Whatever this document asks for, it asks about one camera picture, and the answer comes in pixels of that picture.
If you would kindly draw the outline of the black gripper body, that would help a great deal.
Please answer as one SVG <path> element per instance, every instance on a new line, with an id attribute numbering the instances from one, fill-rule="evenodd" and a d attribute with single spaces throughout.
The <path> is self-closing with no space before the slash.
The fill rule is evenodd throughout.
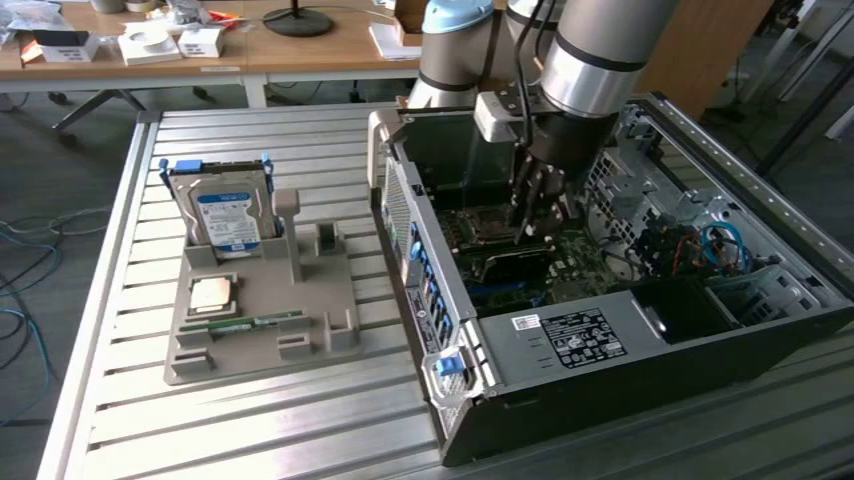
<path id="1" fill-rule="evenodd" d="M 569 113 L 536 115 L 528 153 L 536 160 L 561 170 L 567 179 L 579 178 L 592 165 L 617 117 L 617 113 L 597 118 Z"/>

